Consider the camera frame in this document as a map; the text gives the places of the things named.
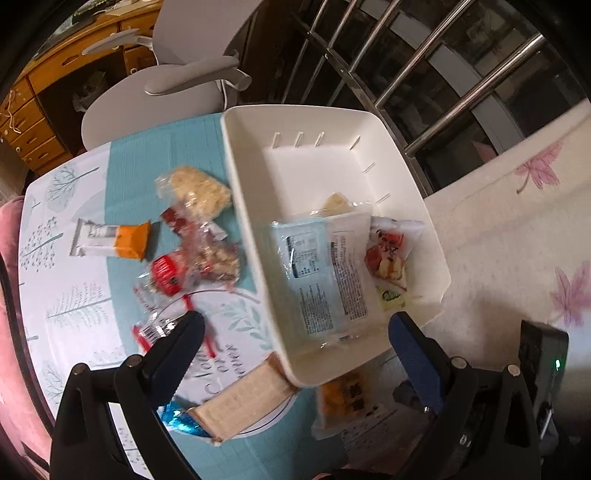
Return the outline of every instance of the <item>blue gripper pad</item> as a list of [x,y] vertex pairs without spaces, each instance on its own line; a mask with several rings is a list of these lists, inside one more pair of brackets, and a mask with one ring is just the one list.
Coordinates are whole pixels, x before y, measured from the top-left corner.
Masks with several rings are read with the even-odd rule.
[[442,378],[423,348],[434,340],[425,337],[406,312],[390,317],[388,339],[423,406],[439,414],[444,404]]

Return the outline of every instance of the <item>tablecloth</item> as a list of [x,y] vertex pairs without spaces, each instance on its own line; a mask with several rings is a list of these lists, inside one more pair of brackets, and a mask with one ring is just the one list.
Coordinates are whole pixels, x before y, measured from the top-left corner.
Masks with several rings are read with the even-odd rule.
[[[145,317],[132,286],[146,264],[121,258],[71,257],[78,218],[97,223],[138,224],[159,220],[166,208],[155,194],[154,179],[170,168],[190,164],[227,183],[219,114],[163,125],[103,145],[35,181],[29,187],[20,236],[20,294],[27,343],[35,372],[54,414],[71,367],[119,365],[138,352],[131,327]],[[218,219],[230,241],[240,242],[235,215]],[[152,232],[155,255],[178,243],[167,227]],[[183,398],[199,403],[249,370],[271,350],[266,310],[256,297],[248,262],[233,294],[203,286],[195,301],[215,324],[218,360],[196,365],[183,381]],[[240,367],[225,357],[243,348]],[[201,377],[210,379],[209,383]],[[138,473],[149,476],[121,410],[112,407],[124,448]],[[197,473],[214,479],[306,479],[345,461],[338,437],[315,441],[312,391],[291,399],[246,432],[214,447],[197,437],[172,437]]]

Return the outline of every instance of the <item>metal railing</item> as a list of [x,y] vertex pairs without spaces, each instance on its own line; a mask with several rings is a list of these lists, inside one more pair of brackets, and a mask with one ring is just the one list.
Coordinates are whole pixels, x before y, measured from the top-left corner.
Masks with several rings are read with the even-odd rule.
[[380,118],[380,120],[386,126],[390,135],[392,135],[396,145],[402,152],[404,160],[409,167],[411,174],[417,186],[423,196],[428,196],[433,193],[433,188],[427,179],[423,169],[419,165],[415,158],[415,153],[423,148],[433,137],[441,133],[445,127],[449,126],[455,119],[457,119],[467,109],[471,109],[476,106],[481,100],[486,98],[500,83],[502,83],[515,69],[522,65],[525,61],[531,58],[536,52],[539,51],[540,47],[544,44],[544,37],[541,34],[536,34],[518,48],[516,48],[504,61],[496,66],[490,73],[482,78],[477,84],[475,84],[470,91],[465,93],[455,105],[453,105],[446,113],[444,113],[438,120],[432,125],[427,127],[411,142],[406,142],[402,136],[400,130],[390,117],[390,115],[384,109],[384,105],[392,93],[398,88],[408,75],[416,68],[422,59],[428,57],[435,51],[437,46],[440,44],[440,40],[443,34],[457,21],[458,18],[473,4],[474,0],[460,0],[458,4],[452,8],[447,16],[441,21],[441,23],[431,32],[431,34],[423,41],[423,43],[416,49],[411,58],[406,64],[400,69],[400,71],[394,76],[388,87],[376,98],[376,96],[369,90],[367,85],[359,78],[355,73],[359,63],[363,60],[374,41],[378,38],[382,30],[390,25],[397,13],[399,12],[399,6],[401,0],[392,0],[388,7],[384,10],[375,26],[368,35],[368,38],[360,47],[355,57],[348,64],[344,59],[334,50],[335,43],[342,33],[345,25],[350,20],[355,8],[359,7],[362,3],[361,0],[349,0],[349,5],[345,10],[345,13],[341,17],[336,30],[328,42],[322,39],[316,33],[316,27],[318,26],[322,15],[326,10],[326,6],[329,0],[323,0],[320,7],[314,17],[311,26],[308,26],[298,15],[294,15],[294,24],[297,29],[304,35],[304,43],[300,49],[300,52],[295,61],[294,67],[291,71],[289,80],[283,92],[281,103],[285,103],[290,89],[293,85],[294,78],[300,67],[304,53],[308,45],[312,45],[314,48],[322,53],[320,60],[318,61],[316,68],[306,85],[306,89],[301,97],[300,103],[304,103],[314,86],[314,83],[320,73],[320,69],[324,65],[324,62],[328,63],[335,69],[335,71],[341,77],[337,88],[331,95],[327,105],[332,105],[343,87],[347,87],[353,92],[357,100],[361,105],[368,111]]

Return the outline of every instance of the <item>pink flower pattern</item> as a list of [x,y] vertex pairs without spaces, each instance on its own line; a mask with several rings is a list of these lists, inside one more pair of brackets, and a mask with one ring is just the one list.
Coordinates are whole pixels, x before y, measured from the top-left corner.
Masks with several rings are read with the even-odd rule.
[[558,310],[558,320],[564,321],[564,326],[574,324],[583,326],[581,310],[591,309],[591,290],[589,290],[589,260],[584,261],[574,273],[573,281],[560,268],[556,268],[558,291],[550,293],[554,309]]
[[554,173],[554,170],[550,167],[550,164],[556,160],[560,150],[562,149],[562,142],[557,141],[549,147],[543,149],[537,155],[531,157],[523,165],[520,165],[515,170],[515,173],[519,176],[526,175],[525,181],[521,188],[517,189],[517,194],[523,192],[523,189],[529,182],[530,178],[534,182],[535,186],[540,190],[544,183],[546,185],[560,185],[560,181]]

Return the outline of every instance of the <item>drawer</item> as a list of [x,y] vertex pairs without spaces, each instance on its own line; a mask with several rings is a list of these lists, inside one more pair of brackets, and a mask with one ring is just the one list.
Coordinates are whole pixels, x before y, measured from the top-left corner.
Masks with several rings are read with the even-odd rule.
[[127,75],[156,65],[154,53],[146,47],[135,47],[123,53]]
[[55,133],[45,119],[39,120],[29,130],[19,135],[12,142],[17,153],[24,158],[29,152],[35,150],[39,145],[53,137]]
[[[35,99],[29,100],[28,103],[25,104],[18,112],[13,114],[14,117],[14,127],[20,130],[22,133],[29,130],[33,125],[35,125],[39,120],[41,120],[44,115],[41,112],[41,109],[37,105],[37,101]],[[12,144],[21,134],[17,134],[11,128],[8,128],[9,122],[6,122],[2,126],[2,134],[8,140],[10,144]]]
[[159,13],[160,11],[150,12],[149,14],[138,15],[137,17],[123,20],[121,22],[121,31],[123,32],[123,30],[129,30],[130,28],[139,28],[138,35],[151,37]]
[[30,99],[33,98],[33,91],[31,87],[29,87],[29,83],[27,79],[24,78],[14,84],[11,88],[11,91],[8,92],[6,98],[2,103],[2,113],[8,112],[8,98],[10,97],[10,111],[14,114],[20,107],[22,107],[25,103],[27,103]]
[[31,82],[33,91],[39,93],[49,87],[52,83],[80,67],[113,53],[113,50],[108,48],[105,51],[91,55],[82,54],[82,50],[86,47],[90,47],[93,43],[98,42],[113,33],[117,33],[116,24],[101,28],[90,35],[82,37],[80,40],[58,50],[47,60],[44,60],[29,73],[29,82]]
[[50,160],[49,162],[43,164],[41,167],[36,169],[35,173],[39,176],[45,175],[48,171],[51,171],[54,168],[57,168],[60,165],[63,165],[64,163],[66,163],[68,160],[71,160],[72,158],[73,157],[72,157],[71,153],[68,153],[68,152],[62,153],[59,157],[56,157],[53,160]]
[[64,153],[64,147],[56,137],[52,137],[30,152],[23,160],[31,170],[36,170],[50,160]]

